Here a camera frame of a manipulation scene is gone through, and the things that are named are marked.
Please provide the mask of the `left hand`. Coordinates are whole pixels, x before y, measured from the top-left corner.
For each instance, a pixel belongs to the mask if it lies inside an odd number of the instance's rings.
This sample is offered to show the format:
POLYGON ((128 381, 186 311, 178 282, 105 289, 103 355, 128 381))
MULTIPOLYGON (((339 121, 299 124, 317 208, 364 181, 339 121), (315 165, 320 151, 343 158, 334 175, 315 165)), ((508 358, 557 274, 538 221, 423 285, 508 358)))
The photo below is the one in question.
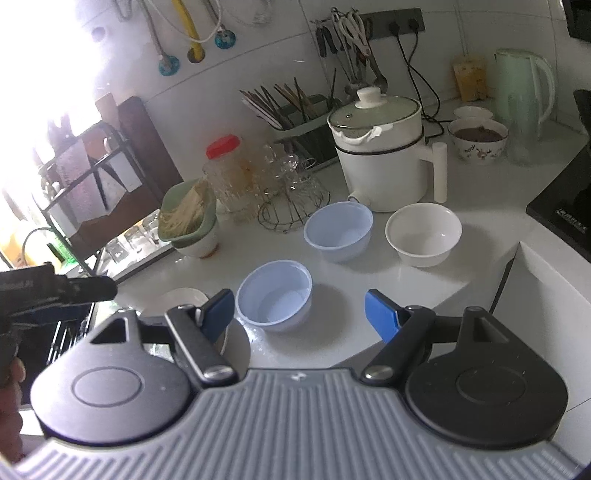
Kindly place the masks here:
POLYGON ((19 407, 22 400, 20 384, 26 378, 26 370, 22 361, 14 358, 10 365, 7 383, 1 388, 0 394, 0 450, 1 454, 11 463, 22 458, 23 442, 20 430, 23 425, 19 407))

